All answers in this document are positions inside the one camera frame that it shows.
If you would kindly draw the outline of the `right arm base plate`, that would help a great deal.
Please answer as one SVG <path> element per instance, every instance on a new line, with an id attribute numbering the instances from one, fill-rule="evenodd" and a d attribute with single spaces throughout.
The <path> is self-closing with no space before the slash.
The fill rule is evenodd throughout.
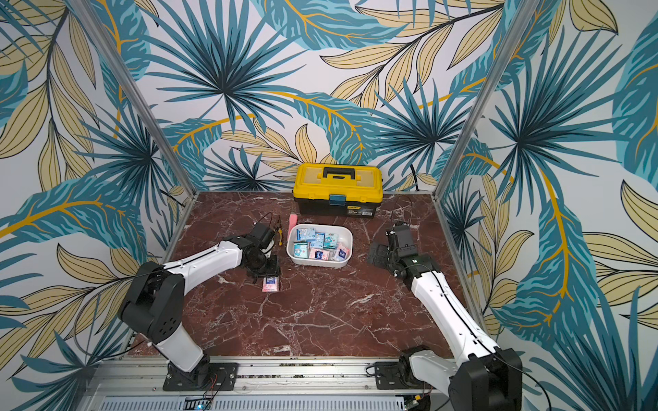
<path id="1" fill-rule="evenodd" d="M 429 390 L 430 383 L 412 374 L 411 366 L 403 361 L 377 361 L 367 367 L 367 374 L 375 378 L 378 390 Z"/>

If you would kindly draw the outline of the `pink tempo tissue pack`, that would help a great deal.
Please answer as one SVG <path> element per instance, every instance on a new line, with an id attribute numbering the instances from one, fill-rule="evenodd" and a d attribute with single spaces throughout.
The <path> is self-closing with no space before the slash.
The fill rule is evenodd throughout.
<path id="1" fill-rule="evenodd" d="M 262 282 L 262 291 L 264 293 L 275 293 L 280 290 L 279 277 L 265 277 Z"/>

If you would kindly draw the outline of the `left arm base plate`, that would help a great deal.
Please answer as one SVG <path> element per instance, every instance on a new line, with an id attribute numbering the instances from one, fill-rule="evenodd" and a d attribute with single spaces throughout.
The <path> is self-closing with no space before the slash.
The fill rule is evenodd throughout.
<path id="1" fill-rule="evenodd" d="M 233 391 L 237 371 L 237 363 L 209 362 L 185 373 L 170 362 L 163 391 Z"/>

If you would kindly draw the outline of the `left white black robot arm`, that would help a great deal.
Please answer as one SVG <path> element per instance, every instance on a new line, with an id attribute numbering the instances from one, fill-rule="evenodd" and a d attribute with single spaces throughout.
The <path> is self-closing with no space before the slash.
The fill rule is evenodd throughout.
<path id="1" fill-rule="evenodd" d="M 118 311 L 118 318 L 142 334 L 186 374 L 203 373 L 206 353 L 182 325 L 184 298 L 214 276 L 242 267 L 258 280 L 280 274 L 279 257 L 272 253 L 275 231 L 261 223 L 246 235 L 229 236 L 188 258 L 164 265 L 141 265 Z"/>

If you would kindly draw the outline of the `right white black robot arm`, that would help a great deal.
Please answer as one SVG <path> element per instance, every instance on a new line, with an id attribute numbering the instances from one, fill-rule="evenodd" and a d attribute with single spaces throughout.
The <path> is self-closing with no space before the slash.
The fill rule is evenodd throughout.
<path id="1" fill-rule="evenodd" d="M 387 243 L 373 243 L 368 263 L 386 269 L 420 301 L 452 351 L 447 360 L 424 346 L 407 349 L 398 361 L 374 365 L 379 389 L 435 389 L 455 410 L 519 410 L 522 361 L 501 349 L 455 296 L 437 263 L 418 251 L 411 228 L 395 223 Z"/>

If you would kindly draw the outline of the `white plastic storage box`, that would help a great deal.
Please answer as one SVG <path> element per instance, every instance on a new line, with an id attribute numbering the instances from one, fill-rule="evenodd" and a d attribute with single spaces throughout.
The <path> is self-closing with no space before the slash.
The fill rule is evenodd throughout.
<path id="1" fill-rule="evenodd" d="M 339 235 L 339 243 L 351 250 L 348 260 L 334 261 L 335 250 L 323 248 L 326 233 Z M 346 227 L 323 224 L 298 224 L 288 236 L 286 252 L 296 265 L 342 268 L 348 264 L 353 251 L 353 234 Z"/>

